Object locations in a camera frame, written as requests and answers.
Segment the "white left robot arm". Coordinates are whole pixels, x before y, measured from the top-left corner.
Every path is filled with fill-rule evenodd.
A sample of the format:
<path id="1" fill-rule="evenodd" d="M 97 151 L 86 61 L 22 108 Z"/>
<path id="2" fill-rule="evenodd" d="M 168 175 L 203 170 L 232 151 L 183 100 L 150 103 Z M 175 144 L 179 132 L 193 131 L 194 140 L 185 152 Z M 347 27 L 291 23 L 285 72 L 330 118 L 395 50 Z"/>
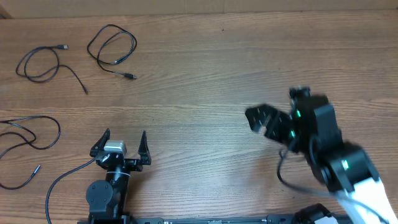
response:
<path id="1" fill-rule="evenodd" d="M 135 219 L 124 210 L 131 172 L 141 172 L 152 163 L 147 145 L 147 134 L 142 133 L 138 159 L 126 157 L 127 148 L 122 140 L 111 140 L 107 129 L 90 149 L 90 156 L 106 171 L 103 180 L 93 182 L 86 190 L 89 204 L 88 223 L 132 224 Z"/>

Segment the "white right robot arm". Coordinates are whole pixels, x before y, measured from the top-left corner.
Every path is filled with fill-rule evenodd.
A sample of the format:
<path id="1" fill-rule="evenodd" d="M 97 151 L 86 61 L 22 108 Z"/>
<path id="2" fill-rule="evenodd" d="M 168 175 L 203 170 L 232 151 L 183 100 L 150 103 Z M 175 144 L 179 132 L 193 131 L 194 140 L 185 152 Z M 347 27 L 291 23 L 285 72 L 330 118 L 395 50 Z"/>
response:
<path id="1" fill-rule="evenodd" d="M 267 139 L 302 153 L 314 177 L 326 191 L 311 189 L 284 180 L 282 164 L 287 152 L 280 151 L 277 177 L 297 192 L 335 199 L 350 223 L 397 223 L 376 166 L 358 144 L 343 140 L 333 105 L 326 95 L 313 95 L 308 87 L 289 90 L 291 110 L 285 113 L 263 104 L 247 108 L 252 131 L 265 129 Z"/>

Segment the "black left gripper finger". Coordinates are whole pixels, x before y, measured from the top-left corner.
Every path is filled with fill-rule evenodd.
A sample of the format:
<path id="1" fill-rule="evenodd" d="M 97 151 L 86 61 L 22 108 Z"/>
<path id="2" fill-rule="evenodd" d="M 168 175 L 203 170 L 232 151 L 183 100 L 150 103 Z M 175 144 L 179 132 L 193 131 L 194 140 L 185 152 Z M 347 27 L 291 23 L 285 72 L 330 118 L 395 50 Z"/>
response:
<path id="1" fill-rule="evenodd" d="M 146 131 L 143 131 L 138 154 L 140 155 L 140 160 L 142 165 L 151 165 L 152 159 L 149 152 L 149 147 L 147 145 L 147 134 Z"/>
<path id="2" fill-rule="evenodd" d="M 90 156 L 96 157 L 100 151 L 104 150 L 104 146 L 106 142 L 110 139 L 111 131 L 108 128 L 101 138 L 94 144 L 94 146 L 90 149 Z"/>

